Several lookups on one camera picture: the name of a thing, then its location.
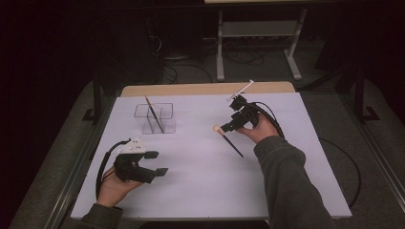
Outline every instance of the person's left hand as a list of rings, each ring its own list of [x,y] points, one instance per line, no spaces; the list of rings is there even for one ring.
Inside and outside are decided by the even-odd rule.
[[[120,180],[114,173],[114,166],[104,173],[97,203],[107,207],[114,207],[121,202],[132,190],[138,188],[142,182]]]

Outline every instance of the hand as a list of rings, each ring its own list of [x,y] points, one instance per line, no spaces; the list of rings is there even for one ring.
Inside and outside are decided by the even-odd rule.
[[[276,128],[263,114],[259,113],[258,116],[259,122],[255,128],[248,129],[242,127],[236,130],[236,132],[248,136],[256,144],[268,136],[278,135]]]
[[[121,202],[132,190],[138,188],[142,182],[120,180],[114,173],[114,166],[104,173],[97,203],[107,207],[114,207]]]

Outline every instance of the white paper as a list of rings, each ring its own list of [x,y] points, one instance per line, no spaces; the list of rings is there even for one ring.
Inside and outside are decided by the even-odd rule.
[[[141,167],[169,168],[164,177],[143,184],[118,206],[124,218],[175,219],[267,219],[263,174],[253,153],[255,144],[235,132],[226,136],[236,151],[213,126],[224,125],[234,113],[226,102],[231,94],[148,96],[151,103],[173,103],[177,122],[174,134],[143,135],[134,118],[144,97],[119,97],[100,140],[92,165],[78,195],[72,217],[82,218],[96,201],[96,174],[104,154],[117,142],[140,136],[156,159],[142,159]],[[244,94],[248,102],[264,102],[275,113],[288,142],[306,153],[306,170],[334,218],[351,216],[319,143],[309,115],[297,93]],[[106,166],[112,166],[112,153]]]

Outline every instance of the transparent box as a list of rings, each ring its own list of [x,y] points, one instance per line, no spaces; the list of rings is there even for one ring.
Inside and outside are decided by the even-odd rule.
[[[172,103],[154,103],[151,107],[148,104],[138,104],[134,117],[139,122],[144,135],[176,132]]]

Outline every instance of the white metal frame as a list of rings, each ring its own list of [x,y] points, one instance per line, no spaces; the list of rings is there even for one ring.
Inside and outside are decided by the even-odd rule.
[[[241,36],[291,36],[292,42],[284,50],[289,68],[295,80],[302,76],[294,60],[294,51],[304,25],[307,9],[302,9],[298,20],[291,21],[255,21],[255,22],[224,22],[223,13],[219,13],[218,21],[218,52],[217,52],[217,79],[224,81],[223,37]]]

